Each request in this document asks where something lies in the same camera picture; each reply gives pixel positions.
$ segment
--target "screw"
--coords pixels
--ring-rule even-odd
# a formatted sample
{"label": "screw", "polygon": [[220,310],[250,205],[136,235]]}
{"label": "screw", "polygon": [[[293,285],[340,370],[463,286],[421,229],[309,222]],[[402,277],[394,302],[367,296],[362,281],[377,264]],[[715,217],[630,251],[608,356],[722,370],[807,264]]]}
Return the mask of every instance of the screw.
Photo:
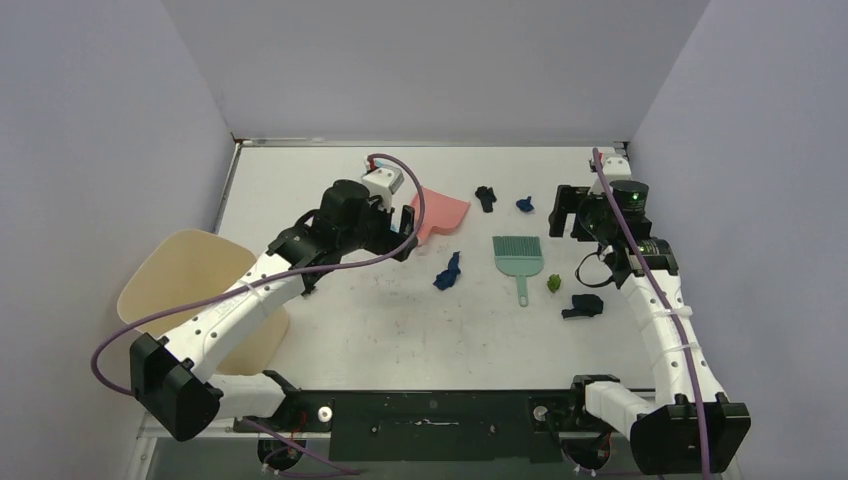
{"label": "screw", "polygon": [[535,418],[537,422],[544,422],[545,415],[547,414],[548,409],[544,405],[539,405],[538,407],[533,409],[533,418]]}
{"label": "screw", "polygon": [[327,423],[333,418],[333,410],[330,407],[321,407],[318,409],[318,420],[322,423]]}

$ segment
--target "tabletop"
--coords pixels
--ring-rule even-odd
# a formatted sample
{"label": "tabletop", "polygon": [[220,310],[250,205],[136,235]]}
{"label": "tabletop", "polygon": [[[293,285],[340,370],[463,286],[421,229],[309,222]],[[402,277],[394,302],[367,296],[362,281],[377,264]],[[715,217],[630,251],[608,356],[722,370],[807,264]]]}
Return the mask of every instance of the tabletop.
{"label": "tabletop", "polygon": [[[268,368],[305,389],[553,389],[596,373],[613,374],[629,388],[653,387],[623,296],[614,286],[592,290],[574,278],[595,245],[568,232],[547,236],[557,186],[594,181],[591,147],[245,147],[219,235],[264,252],[281,230],[318,207],[335,180],[358,179],[365,156],[378,151],[406,162],[424,187],[471,208],[454,234],[431,235],[407,261],[330,273],[312,295],[286,303],[291,326]],[[492,213],[474,197],[481,185],[497,195]],[[407,179],[395,206],[414,193]],[[515,205],[527,196],[536,207],[529,214]],[[515,279],[495,267],[495,235],[541,239],[545,268],[528,278],[528,307],[518,305]],[[433,281],[457,251],[462,273],[440,291]],[[356,252],[343,261],[370,256]],[[562,288],[552,294],[546,281],[554,273]],[[609,276],[594,259],[581,273],[586,282]],[[603,314],[563,320],[560,311],[581,293],[601,297]]]}

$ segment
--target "green brush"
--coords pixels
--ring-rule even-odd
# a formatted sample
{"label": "green brush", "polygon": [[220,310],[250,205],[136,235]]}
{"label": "green brush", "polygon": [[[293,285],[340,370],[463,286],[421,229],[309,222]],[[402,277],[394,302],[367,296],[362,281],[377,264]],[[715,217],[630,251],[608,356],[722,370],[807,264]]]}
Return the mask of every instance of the green brush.
{"label": "green brush", "polygon": [[526,307],[527,277],[542,271],[542,244],[539,237],[492,237],[495,246],[495,265],[504,275],[515,277],[518,284],[518,304]]}

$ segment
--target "blue cloth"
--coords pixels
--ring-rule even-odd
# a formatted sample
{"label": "blue cloth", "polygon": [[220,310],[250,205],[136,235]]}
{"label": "blue cloth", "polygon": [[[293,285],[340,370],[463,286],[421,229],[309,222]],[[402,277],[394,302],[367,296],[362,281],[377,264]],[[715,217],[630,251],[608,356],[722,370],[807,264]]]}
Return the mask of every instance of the blue cloth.
{"label": "blue cloth", "polygon": [[533,197],[527,197],[527,198],[521,199],[521,200],[515,202],[515,206],[518,207],[518,209],[521,210],[524,213],[532,212],[534,207],[533,207],[533,204],[530,203],[531,198],[533,198]]}
{"label": "blue cloth", "polygon": [[459,252],[453,252],[453,256],[448,261],[448,269],[436,275],[436,281],[433,282],[433,285],[439,290],[447,290],[456,283],[456,277],[460,273],[462,273],[462,270],[459,269]]}

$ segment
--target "beige bin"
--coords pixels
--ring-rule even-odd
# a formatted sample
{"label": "beige bin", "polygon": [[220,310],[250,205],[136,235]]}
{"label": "beige bin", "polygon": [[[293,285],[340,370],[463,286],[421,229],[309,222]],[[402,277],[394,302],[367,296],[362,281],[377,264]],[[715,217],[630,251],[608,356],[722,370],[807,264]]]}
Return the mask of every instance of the beige bin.
{"label": "beige bin", "polygon": [[[241,245],[201,230],[168,237],[139,267],[118,298],[118,315],[134,322],[162,310],[209,298],[229,289],[256,257]],[[189,310],[142,325],[137,330],[159,338],[197,312]],[[274,357],[289,328],[283,307],[218,365],[225,375],[260,373]]]}

